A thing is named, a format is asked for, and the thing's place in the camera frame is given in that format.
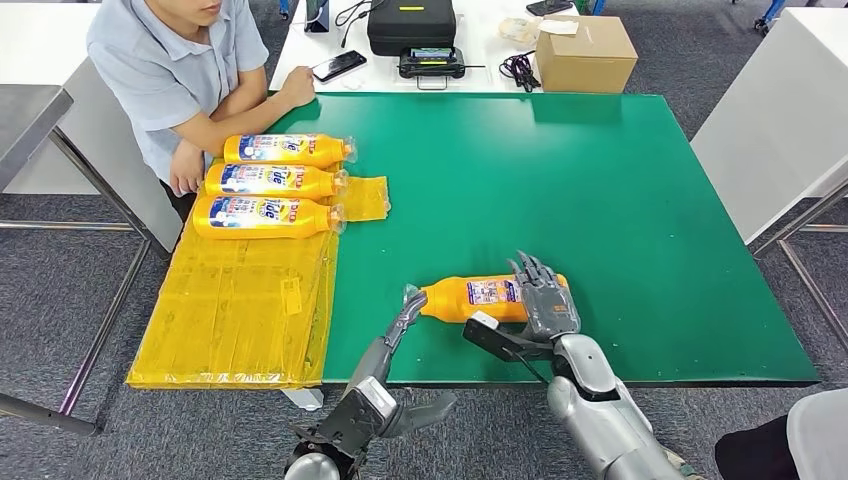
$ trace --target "plastic bottle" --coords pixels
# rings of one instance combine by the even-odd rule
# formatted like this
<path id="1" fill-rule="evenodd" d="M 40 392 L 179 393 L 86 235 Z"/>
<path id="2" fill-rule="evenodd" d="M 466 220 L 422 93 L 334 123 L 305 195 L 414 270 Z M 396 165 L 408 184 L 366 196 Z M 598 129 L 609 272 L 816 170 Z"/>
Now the plastic bottle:
<path id="1" fill-rule="evenodd" d="M 557 279 L 560 285 L 568 286 L 562 275 L 557 275 Z M 527 321 L 521 289 L 514 275 L 449 277 L 421 290 L 427 294 L 427 304 L 421 314 L 443 322 L 465 323 L 478 310 L 499 322 Z"/>
<path id="2" fill-rule="evenodd" d="M 353 138 L 324 134 L 236 135 L 224 143 L 226 163 L 261 162 L 327 168 L 356 161 Z"/>
<path id="3" fill-rule="evenodd" d="M 229 240 L 306 238 L 345 226 L 341 205 L 271 197 L 198 197 L 192 221 L 201 237 Z"/>
<path id="4" fill-rule="evenodd" d="M 207 195 L 266 195 L 317 200 L 344 192 L 347 171 L 325 172 L 305 165 L 221 164 L 206 172 Z"/>

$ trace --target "bottle label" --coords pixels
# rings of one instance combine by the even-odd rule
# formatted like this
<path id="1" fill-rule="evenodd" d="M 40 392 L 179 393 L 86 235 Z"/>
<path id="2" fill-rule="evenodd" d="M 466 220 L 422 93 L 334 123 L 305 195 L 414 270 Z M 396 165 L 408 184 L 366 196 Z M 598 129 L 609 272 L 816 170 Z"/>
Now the bottle label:
<path id="1" fill-rule="evenodd" d="M 221 173 L 221 191 L 226 193 L 262 193 L 274 190 L 300 190 L 306 169 L 286 165 L 230 164 Z"/>
<path id="2" fill-rule="evenodd" d="M 242 135 L 239 140 L 242 160 L 279 160 L 304 151 L 315 152 L 315 135 Z"/>
<path id="3" fill-rule="evenodd" d="M 471 305 L 521 301 L 521 289 L 515 280 L 477 280 L 467 282 L 466 288 Z"/>
<path id="4" fill-rule="evenodd" d="M 297 220 L 300 201 L 289 198 L 218 197 L 209 212 L 209 224 L 223 228 L 290 225 Z"/>

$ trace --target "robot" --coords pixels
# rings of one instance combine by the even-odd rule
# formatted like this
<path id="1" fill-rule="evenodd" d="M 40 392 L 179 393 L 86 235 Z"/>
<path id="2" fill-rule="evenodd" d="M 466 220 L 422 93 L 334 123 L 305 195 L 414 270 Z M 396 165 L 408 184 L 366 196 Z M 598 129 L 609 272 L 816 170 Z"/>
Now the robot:
<path id="1" fill-rule="evenodd" d="M 599 480 L 681 480 L 654 438 L 648 419 L 615 376 L 603 350 L 581 335 L 580 316 L 567 287 L 537 258 L 518 252 L 510 260 L 527 324 L 519 334 L 499 329 L 497 319 L 476 312 L 463 336 L 504 361 L 518 361 L 548 383 L 548 406 L 565 426 Z M 301 439 L 286 467 L 286 480 L 352 480 L 375 438 L 407 434 L 444 420 L 456 396 L 443 394 L 429 405 L 398 405 L 386 388 L 392 356 L 427 303 L 421 291 L 407 292 L 385 335 L 365 351 L 338 406 L 320 424 L 292 427 Z M 547 382 L 529 363 L 550 361 Z"/>

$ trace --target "black bag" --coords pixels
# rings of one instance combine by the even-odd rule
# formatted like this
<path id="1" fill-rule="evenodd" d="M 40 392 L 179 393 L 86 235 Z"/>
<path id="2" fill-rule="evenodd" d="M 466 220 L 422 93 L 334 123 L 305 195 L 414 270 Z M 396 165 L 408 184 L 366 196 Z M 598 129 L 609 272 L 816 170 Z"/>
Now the black bag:
<path id="1" fill-rule="evenodd" d="M 451 0 L 384 0 L 368 15 L 368 41 L 374 55 L 398 56 L 404 48 L 452 47 L 455 37 Z"/>

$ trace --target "smartphone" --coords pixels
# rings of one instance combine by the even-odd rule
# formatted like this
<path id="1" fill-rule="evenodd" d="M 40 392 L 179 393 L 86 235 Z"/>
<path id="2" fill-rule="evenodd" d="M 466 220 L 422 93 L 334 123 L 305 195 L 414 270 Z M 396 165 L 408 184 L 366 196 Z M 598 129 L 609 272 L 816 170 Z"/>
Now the smartphone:
<path id="1" fill-rule="evenodd" d="M 543 0 L 527 5 L 527 11 L 537 17 L 544 17 L 545 15 L 568 10 L 572 6 L 574 6 L 574 3 L 569 0 Z"/>
<path id="2" fill-rule="evenodd" d="M 337 57 L 333 57 L 324 63 L 315 65 L 312 67 L 312 74 L 322 82 L 329 82 L 344 72 L 358 67 L 365 62 L 365 57 L 360 55 L 356 50 L 351 50 Z"/>

